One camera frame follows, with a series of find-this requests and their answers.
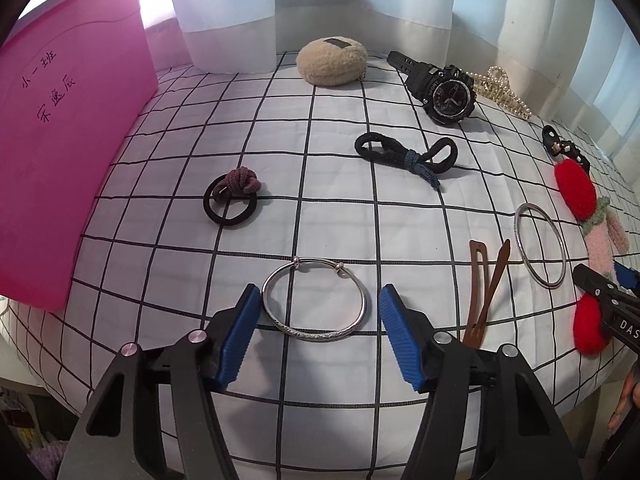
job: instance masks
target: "blue gripper pad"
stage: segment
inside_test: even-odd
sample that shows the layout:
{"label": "blue gripper pad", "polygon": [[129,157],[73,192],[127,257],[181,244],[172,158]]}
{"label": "blue gripper pad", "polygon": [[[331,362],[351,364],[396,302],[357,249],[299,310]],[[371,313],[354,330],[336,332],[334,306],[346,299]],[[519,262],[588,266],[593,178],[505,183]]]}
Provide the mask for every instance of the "blue gripper pad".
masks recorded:
{"label": "blue gripper pad", "polygon": [[238,377],[244,354],[260,317],[261,306],[260,290],[254,285],[240,307],[240,314],[236,317],[220,351],[220,367],[214,380],[220,389],[225,389]]}
{"label": "blue gripper pad", "polygon": [[416,342],[398,304],[395,289],[385,285],[380,290],[380,317],[385,325],[391,348],[398,361],[402,378],[418,392],[424,386],[426,378],[422,372],[420,347]]}
{"label": "blue gripper pad", "polygon": [[625,288],[636,288],[636,286],[638,286],[636,274],[631,269],[628,269],[618,262],[614,262],[613,266],[616,269],[616,277],[620,285]]}

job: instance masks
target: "sports watch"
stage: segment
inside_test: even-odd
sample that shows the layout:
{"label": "sports watch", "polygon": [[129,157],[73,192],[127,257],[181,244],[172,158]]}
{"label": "sports watch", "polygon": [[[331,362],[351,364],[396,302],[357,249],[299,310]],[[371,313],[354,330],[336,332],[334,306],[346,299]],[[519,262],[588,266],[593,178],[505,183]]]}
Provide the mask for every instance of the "sports watch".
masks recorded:
{"label": "sports watch", "polygon": [[417,62],[397,50],[392,50],[386,61],[408,76],[404,84],[433,121],[451,124],[471,115],[476,103],[474,80],[463,70]]}

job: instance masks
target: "purple fabric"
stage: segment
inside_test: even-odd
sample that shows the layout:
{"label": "purple fabric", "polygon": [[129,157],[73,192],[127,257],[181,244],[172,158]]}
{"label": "purple fabric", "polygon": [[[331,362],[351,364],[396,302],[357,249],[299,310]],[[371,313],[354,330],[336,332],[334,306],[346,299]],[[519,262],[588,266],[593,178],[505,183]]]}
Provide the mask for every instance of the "purple fabric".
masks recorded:
{"label": "purple fabric", "polygon": [[213,199],[216,202],[226,202],[230,198],[245,198],[260,190],[262,184],[256,174],[244,166],[231,170],[213,189]]}
{"label": "purple fabric", "polygon": [[29,459],[47,480],[56,480],[62,457],[65,455],[66,444],[66,441],[59,440],[43,448],[31,451]]}

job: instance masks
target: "blue knot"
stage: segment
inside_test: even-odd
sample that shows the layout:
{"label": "blue knot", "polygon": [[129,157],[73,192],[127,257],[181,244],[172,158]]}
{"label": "blue knot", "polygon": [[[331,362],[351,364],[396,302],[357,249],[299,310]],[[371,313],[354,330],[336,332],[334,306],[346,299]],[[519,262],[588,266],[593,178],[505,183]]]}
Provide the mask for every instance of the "blue knot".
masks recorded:
{"label": "blue knot", "polygon": [[404,156],[404,167],[414,173],[416,175],[421,176],[424,180],[426,180],[434,190],[438,191],[440,189],[440,181],[433,171],[431,171],[426,165],[418,160],[420,155],[414,150],[406,150],[406,154]]}

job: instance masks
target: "watch face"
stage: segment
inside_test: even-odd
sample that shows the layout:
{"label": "watch face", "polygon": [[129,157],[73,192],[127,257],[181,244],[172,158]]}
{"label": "watch face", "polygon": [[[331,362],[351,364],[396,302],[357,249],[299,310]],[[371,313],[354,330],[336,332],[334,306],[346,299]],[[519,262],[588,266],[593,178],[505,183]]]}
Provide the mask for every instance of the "watch face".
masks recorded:
{"label": "watch face", "polygon": [[457,79],[440,83],[433,91],[433,109],[442,116],[461,114],[471,99],[469,88]]}

